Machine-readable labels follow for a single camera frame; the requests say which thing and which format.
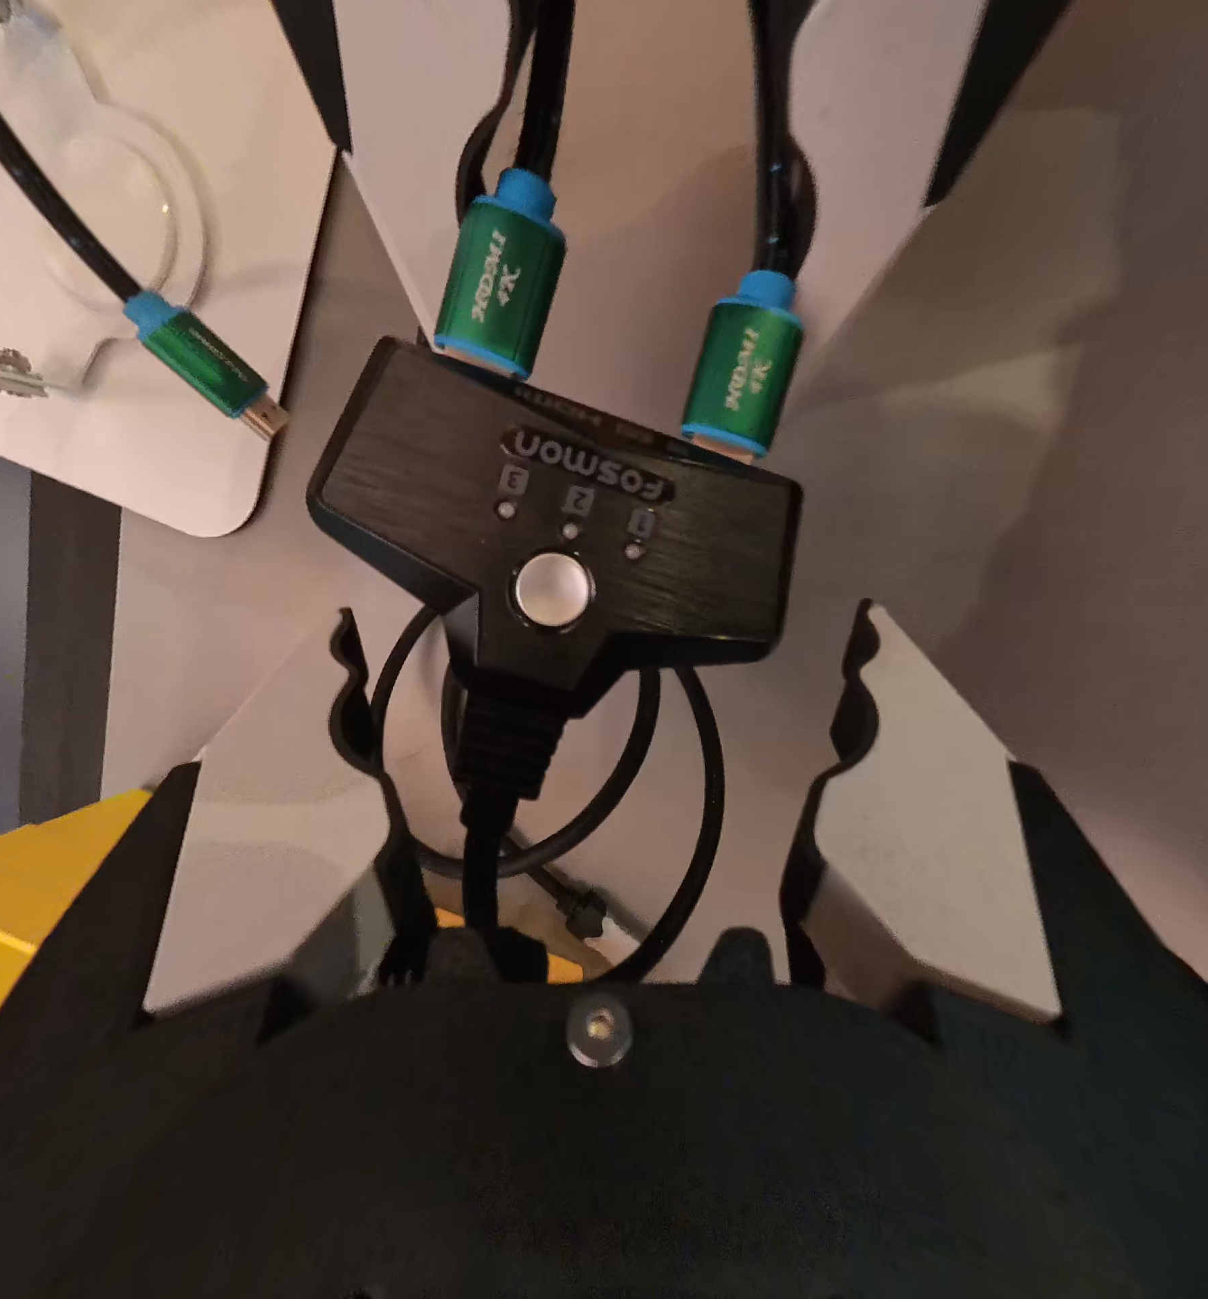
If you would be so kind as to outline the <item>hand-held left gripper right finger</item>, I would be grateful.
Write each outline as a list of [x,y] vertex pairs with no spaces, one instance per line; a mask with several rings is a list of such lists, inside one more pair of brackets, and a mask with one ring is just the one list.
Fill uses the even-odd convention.
[[858,607],[842,675],[839,759],[800,822],[788,932],[823,982],[872,1008],[940,986],[1057,1021],[1010,747],[875,600]]

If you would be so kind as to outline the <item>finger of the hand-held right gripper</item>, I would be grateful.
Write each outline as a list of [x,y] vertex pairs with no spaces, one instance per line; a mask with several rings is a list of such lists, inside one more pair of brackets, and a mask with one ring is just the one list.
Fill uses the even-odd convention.
[[917,232],[984,1],[758,3],[762,90],[804,165],[795,308],[833,338]]
[[514,27],[507,1],[336,1],[350,170],[427,333],[458,239],[460,162],[498,106]]

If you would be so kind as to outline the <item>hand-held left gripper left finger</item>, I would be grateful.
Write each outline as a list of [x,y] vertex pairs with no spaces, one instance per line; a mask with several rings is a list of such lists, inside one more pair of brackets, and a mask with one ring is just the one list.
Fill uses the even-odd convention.
[[353,609],[327,614],[200,750],[144,1008],[277,977],[331,1007],[378,984],[395,935],[376,862],[406,829],[371,764]]

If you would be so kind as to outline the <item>yellow plastic bin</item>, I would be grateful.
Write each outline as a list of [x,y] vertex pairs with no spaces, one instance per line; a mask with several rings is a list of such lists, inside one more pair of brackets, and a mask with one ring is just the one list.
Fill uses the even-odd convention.
[[125,792],[0,836],[0,1012],[123,836],[156,801]]

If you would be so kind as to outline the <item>silver hdmi switch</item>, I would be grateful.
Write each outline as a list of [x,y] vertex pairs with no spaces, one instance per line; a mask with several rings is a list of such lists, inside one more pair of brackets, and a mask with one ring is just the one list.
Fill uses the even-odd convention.
[[791,478],[393,336],[308,488],[441,616],[483,724],[552,738],[626,673],[767,658],[802,506]]

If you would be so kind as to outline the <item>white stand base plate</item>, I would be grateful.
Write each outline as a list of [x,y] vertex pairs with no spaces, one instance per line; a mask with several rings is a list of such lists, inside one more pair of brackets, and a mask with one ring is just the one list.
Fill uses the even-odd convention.
[[[278,397],[334,144],[273,5],[9,3],[0,111],[140,286]],[[245,525],[271,459],[2,169],[0,457],[198,537]]]

